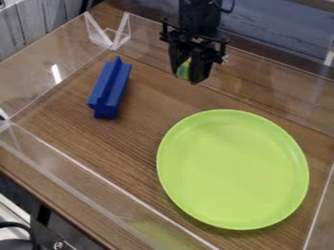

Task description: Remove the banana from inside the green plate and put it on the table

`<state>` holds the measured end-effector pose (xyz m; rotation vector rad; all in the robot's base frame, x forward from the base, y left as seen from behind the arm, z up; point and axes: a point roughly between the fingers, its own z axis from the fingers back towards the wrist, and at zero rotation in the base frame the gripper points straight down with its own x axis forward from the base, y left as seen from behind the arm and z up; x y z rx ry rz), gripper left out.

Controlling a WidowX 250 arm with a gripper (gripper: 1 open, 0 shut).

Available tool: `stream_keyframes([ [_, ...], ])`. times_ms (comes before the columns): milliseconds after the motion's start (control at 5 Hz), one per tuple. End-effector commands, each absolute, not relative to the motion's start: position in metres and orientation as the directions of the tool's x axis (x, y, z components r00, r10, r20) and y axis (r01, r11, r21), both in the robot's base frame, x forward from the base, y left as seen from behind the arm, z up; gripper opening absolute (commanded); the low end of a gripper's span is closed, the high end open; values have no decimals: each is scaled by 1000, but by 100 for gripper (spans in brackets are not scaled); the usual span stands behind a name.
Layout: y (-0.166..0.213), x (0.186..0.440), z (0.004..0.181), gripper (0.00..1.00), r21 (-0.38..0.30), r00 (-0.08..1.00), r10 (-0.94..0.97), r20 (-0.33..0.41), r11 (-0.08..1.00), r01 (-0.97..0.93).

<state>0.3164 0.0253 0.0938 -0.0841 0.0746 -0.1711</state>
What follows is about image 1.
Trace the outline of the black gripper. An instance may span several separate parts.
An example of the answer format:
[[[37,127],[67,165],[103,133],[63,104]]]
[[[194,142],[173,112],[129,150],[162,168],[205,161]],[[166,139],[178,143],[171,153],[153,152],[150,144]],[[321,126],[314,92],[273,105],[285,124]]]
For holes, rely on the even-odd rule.
[[[224,63],[228,59],[226,47],[232,39],[217,30],[197,32],[165,18],[159,39],[169,44],[171,69],[175,76],[182,62],[187,58],[193,59],[190,66],[193,84],[209,78],[213,63]]]

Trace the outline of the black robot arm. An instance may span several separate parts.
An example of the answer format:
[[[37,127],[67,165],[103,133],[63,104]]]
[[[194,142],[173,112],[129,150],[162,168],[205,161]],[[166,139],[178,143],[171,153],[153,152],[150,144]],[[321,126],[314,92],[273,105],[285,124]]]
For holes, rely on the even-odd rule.
[[[159,39],[169,44],[173,73],[193,84],[206,80],[213,65],[228,59],[232,39],[220,32],[220,24],[222,14],[234,12],[237,0],[229,9],[222,4],[224,0],[179,0],[178,19],[162,20]]]

